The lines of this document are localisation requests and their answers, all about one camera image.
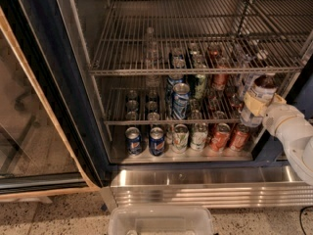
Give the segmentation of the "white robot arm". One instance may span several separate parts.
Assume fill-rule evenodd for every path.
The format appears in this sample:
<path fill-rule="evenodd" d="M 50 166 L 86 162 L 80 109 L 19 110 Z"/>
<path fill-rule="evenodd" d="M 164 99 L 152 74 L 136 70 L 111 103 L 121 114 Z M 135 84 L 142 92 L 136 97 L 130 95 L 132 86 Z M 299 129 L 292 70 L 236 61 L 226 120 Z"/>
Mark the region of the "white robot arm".
<path fill-rule="evenodd" d="M 304 114 L 278 94 L 267 103 L 247 92 L 244 102 L 255 116 L 263 117 L 263 127 L 280 140 L 297 176 L 313 185 L 313 126 Z"/>

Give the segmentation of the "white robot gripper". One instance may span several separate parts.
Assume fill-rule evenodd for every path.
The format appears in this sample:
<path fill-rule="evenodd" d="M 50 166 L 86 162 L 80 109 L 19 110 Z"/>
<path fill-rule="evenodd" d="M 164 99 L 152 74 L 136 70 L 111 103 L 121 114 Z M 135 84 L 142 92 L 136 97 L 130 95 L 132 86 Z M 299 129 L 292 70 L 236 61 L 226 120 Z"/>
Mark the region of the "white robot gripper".
<path fill-rule="evenodd" d="M 272 135 L 276 135 L 278 127 L 285 121 L 291 118 L 299 118 L 303 113 L 296 107 L 286 104 L 286 100 L 275 94 L 273 102 L 268 108 L 267 103 L 254 97 L 251 92 L 247 91 L 244 96 L 246 107 L 256 117 L 263 117 L 262 124 L 264 128 Z"/>

